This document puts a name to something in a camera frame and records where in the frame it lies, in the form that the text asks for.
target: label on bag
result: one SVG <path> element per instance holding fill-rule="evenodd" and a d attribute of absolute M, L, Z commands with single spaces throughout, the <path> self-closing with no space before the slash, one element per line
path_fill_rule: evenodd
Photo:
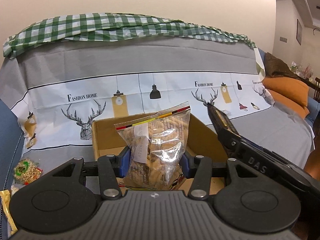
<path fill-rule="evenodd" d="M 133 160 L 139 163 L 147 163 L 149 142 L 148 123 L 135 125 L 133 134 L 137 140 L 137 147 L 134 151 Z"/>

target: picture frame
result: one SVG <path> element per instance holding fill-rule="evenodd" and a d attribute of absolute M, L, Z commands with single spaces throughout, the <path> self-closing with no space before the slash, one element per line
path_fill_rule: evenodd
<path fill-rule="evenodd" d="M 299 42 L 299 44 L 301 45 L 302 42 L 302 26 L 299 22 L 299 20 L 297 19 L 297 35 L 296 35 L 296 39 Z"/>

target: black pendant lamp print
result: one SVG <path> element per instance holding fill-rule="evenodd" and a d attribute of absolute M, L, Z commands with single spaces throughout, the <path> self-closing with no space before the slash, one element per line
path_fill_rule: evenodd
<path fill-rule="evenodd" d="M 152 78 L 153 78 L 153 86 L 152 86 L 152 91 L 150 93 L 150 99 L 159 99 L 161 98 L 160 91 L 157 90 L 157 86 L 155 85 L 155 77 L 153 76 L 152 73 Z"/>
<path fill-rule="evenodd" d="M 239 84 L 238 81 L 237 81 L 237 85 L 238 85 L 238 90 L 242 90 L 242 86 Z"/>

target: green checkered cloth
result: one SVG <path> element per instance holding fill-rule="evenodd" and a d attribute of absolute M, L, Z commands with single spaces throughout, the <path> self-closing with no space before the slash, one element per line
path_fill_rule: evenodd
<path fill-rule="evenodd" d="M 146 15 L 93 13 L 59 16 L 34 23 L 7 38 L 3 45 L 3 55 L 14 58 L 27 49 L 59 40 L 121 41 L 148 36 L 189 37 L 219 42 L 243 41 L 250 48 L 256 47 L 245 35 L 228 33 L 214 27 Z"/>

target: wooden chair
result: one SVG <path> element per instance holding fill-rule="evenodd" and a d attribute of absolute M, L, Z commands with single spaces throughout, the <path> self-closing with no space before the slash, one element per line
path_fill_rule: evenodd
<path fill-rule="evenodd" d="M 313 99 L 316 100 L 317 102 L 320 102 L 320 87 L 319 87 L 320 79 L 316 78 L 315 80 L 316 80 L 316 89 L 315 89 L 315 94 L 313 96 Z"/>

